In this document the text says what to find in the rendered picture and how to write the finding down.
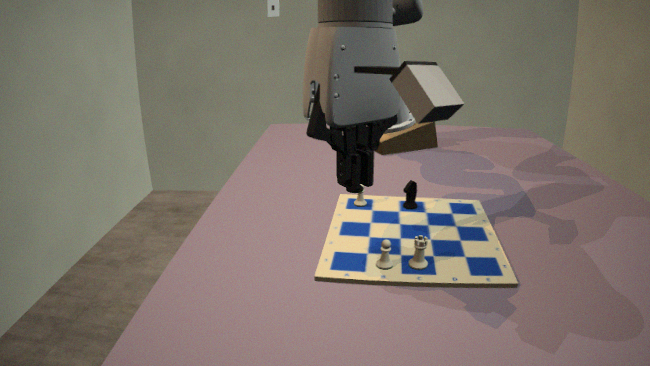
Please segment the white rook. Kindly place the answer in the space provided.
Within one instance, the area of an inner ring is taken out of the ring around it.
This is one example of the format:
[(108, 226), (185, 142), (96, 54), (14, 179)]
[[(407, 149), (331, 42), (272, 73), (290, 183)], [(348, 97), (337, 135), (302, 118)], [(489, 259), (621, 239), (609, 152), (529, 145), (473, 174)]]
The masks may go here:
[(425, 260), (425, 249), (427, 248), (428, 238), (422, 235), (416, 236), (414, 240), (415, 253), (414, 257), (409, 260), (409, 267), (415, 270), (427, 268), (428, 262)]

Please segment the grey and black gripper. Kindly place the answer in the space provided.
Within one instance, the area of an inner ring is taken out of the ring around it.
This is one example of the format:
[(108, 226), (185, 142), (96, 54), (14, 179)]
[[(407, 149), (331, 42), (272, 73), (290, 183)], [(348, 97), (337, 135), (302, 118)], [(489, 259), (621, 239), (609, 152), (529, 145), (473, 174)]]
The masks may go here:
[(307, 136), (337, 151), (337, 182), (357, 191), (360, 184), (373, 185), (373, 151), (397, 123), (401, 97), (392, 75), (354, 73), (354, 66), (400, 67), (392, 23), (318, 23), (309, 34), (303, 79)]

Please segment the white pawn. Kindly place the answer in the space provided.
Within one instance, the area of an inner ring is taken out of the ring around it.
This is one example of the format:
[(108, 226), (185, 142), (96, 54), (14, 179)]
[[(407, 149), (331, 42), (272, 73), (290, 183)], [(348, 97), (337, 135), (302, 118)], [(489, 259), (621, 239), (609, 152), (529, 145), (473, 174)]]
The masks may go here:
[(376, 267), (382, 270), (388, 270), (393, 267), (393, 262), (390, 260), (389, 257), (389, 252), (391, 251), (391, 242), (387, 239), (383, 240), (381, 242), (381, 248), (380, 250), (382, 251), (381, 257), (379, 260), (376, 261)]
[(364, 197), (363, 197), (363, 192), (364, 192), (364, 190), (362, 192), (358, 193), (357, 199), (354, 201), (354, 205), (357, 206), (357, 207), (364, 207), (364, 206), (367, 205), (367, 202), (364, 200)]

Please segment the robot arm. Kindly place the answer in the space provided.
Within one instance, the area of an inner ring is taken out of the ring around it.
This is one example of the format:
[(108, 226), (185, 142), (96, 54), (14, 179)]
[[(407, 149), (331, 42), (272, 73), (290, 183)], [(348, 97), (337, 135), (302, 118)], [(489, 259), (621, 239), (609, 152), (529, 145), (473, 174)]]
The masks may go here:
[[(422, 16), (422, 0), (318, 0), (318, 23), (382, 22), (398, 26), (418, 22)], [(354, 73), (392, 75), (390, 81), (401, 97), (397, 123), (385, 133), (407, 129), (416, 122), (448, 120), (464, 105), (436, 62), (404, 61), (400, 67), (372, 67), (385, 66), (354, 66)]]

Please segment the blue and cream chessboard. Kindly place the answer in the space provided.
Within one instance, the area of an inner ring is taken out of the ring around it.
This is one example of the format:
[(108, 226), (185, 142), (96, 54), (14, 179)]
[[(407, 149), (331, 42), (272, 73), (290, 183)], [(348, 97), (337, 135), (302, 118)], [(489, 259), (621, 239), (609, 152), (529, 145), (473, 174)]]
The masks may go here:
[[(442, 288), (517, 288), (518, 282), (479, 200), (340, 194), (315, 281)], [(428, 238), (427, 268), (409, 267), (414, 240)], [(376, 267), (383, 240), (393, 267)]]

